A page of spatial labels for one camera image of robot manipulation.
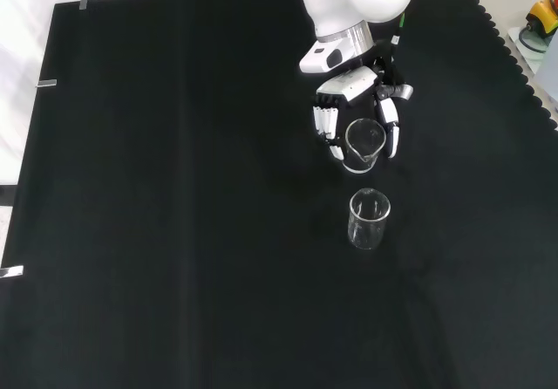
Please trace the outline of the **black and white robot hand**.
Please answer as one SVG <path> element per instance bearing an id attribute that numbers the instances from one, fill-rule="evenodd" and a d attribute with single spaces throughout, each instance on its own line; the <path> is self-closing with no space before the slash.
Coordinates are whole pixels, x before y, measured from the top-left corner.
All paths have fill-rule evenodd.
<path id="1" fill-rule="evenodd" d="M 400 126 L 395 101 L 408 100 L 413 94 L 413 87 L 404 82 L 394 63 L 399 41 L 398 34 L 379 41 L 365 57 L 366 63 L 337 74 L 317 88 L 313 103 L 315 130 L 336 159 L 347 160 L 347 146 L 341 139 L 342 109 L 366 97 L 371 99 L 379 124 L 386 131 L 387 157 L 396 156 Z"/>

